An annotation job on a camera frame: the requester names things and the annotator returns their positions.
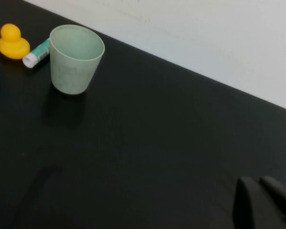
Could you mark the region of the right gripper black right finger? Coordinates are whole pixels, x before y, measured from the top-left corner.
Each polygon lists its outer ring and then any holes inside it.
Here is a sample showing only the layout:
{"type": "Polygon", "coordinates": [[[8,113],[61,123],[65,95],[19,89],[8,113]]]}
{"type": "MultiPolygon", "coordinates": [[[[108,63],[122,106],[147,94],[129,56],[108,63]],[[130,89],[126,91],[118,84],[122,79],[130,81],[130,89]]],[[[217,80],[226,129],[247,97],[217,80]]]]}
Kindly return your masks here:
{"type": "Polygon", "coordinates": [[[261,177],[259,183],[266,189],[275,205],[286,217],[286,185],[270,176],[261,177]]]}

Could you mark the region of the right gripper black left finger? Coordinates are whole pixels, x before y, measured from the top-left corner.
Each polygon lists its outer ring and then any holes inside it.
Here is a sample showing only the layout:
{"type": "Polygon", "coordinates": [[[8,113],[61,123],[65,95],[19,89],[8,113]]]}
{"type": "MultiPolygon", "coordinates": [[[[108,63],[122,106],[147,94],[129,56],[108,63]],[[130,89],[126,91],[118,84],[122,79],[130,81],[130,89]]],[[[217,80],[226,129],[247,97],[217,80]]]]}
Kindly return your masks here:
{"type": "Polygon", "coordinates": [[[285,229],[282,213],[262,186],[250,177],[238,179],[233,205],[235,229],[285,229]]]}

